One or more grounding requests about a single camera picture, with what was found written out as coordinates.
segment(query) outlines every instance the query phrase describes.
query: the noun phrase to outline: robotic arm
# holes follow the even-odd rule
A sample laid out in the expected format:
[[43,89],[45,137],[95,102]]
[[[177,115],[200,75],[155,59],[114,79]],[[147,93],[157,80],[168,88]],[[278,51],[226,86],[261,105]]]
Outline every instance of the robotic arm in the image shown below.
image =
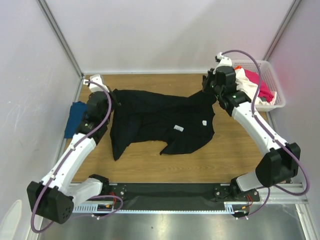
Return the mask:
[[[257,110],[252,112],[251,99],[244,92],[237,91],[236,73],[231,59],[221,53],[215,59],[218,65],[203,76],[202,90],[217,97],[219,105],[245,128],[263,155],[255,171],[231,180],[231,195],[237,197],[249,190],[268,188],[295,177],[298,174],[298,164],[276,143],[276,140],[286,146],[298,159],[301,152],[299,146],[296,143],[287,143],[267,124]],[[275,138],[271,138],[266,129]]]
[[[202,90],[217,97],[220,106],[246,129],[263,155],[255,171],[231,180],[231,196],[237,199],[237,196],[243,196],[252,189],[271,187],[295,177],[299,166],[278,143],[286,146],[297,158],[301,152],[299,146],[287,143],[256,110],[252,112],[251,99],[244,92],[237,91],[236,73],[231,59],[219,54],[216,61],[219,62],[217,67],[210,69],[202,78]],[[98,86],[88,85],[92,94],[87,101],[87,111],[70,145],[40,182],[32,181],[27,187],[31,210],[34,212],[35,209],[35,214],[59,224],[69,219],[75,207],[94,196],[108,195],[111,189],[109,179],[96,174],[89,176],[85,182],[70,187],[77,170],[107,131],[111,101],[112,106],[120,105],[112,91],[104,85],[101,75],[90,77],[90,81]],[[108,99],[99,86],[111,98]]]
[[[114,106],[119,105],[115,95],[104,85],[101,75],[91,76],[90,81],[102,86],[109,93]],[[70,187],[79,167],[106,133],[112,110],[107,95],[100,87],[95,84],[84,84],[89,86],[92,93],[86,104],[87,111],[70,145],[40,182],[32,181],[27,187],[31,210],[40,198],[35,213],[59,224],[65,223],[73,209],[86,200],[98,195],[108,195],[110,192],[109,179],[96,174],[89,176],[77,186]]]

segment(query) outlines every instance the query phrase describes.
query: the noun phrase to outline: blue cloth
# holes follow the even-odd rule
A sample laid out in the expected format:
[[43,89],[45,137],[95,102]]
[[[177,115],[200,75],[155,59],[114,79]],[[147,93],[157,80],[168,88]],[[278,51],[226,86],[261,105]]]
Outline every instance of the blue cloth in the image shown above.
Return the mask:
[[64,130],[65,139],[72,139],[78,125],[81,123],[81,119],[86,110],[87,105],[84,102],[78,101],[72,103],[72,106],[70,107],[68,122],[66,123],[66,127]]

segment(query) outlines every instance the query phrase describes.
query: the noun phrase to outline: clothing tag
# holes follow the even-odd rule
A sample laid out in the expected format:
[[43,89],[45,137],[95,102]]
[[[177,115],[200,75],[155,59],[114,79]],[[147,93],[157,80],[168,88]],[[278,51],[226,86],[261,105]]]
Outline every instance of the clothing tag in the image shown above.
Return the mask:
[[174,125],[173,127],[175,130],[178,130],[180,132],[183,132],[184,131],[184,128],[182,126],[178,126],[178,125]]

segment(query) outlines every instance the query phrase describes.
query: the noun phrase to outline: wooden table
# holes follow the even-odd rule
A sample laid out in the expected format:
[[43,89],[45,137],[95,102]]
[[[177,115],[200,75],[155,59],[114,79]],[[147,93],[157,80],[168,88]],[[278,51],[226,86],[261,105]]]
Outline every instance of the wooden table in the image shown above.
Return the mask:
[[[104,75],[112,90],[117,88],[145,90],[188,97],[202,86],[201,74],[126,74]],[[88,87],[83,87],[79,101],[87,102]],[[83,182],[91,174],[99,174],[111,182],[140,183],[228,183],[234,177],[253,171],[262,156],[242,126],[230,117],[218,102],[213,139],[192,154],[159,155],[165,142],[132,143],[119,160],[114,161],[110,128],[99,145],[85,159],[73,182]]]

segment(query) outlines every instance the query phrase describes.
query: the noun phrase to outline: white basket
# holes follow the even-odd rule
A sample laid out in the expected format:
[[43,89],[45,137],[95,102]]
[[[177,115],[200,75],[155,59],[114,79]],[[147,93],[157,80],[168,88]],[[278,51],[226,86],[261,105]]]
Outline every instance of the white basket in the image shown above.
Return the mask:
[[[268,61],[257,60],[261,69],[262,80],[266,83],[271,91],[277,92],[274,105],[255,105],[260,112],[269,112],[276,108],[282,108],[286,105],[284,93],[280,88],[280,83],[277,75],[271,64]],[[251,60],[232,60],[233,67],[241,66],[246,70],[258,73],[256,65]]]

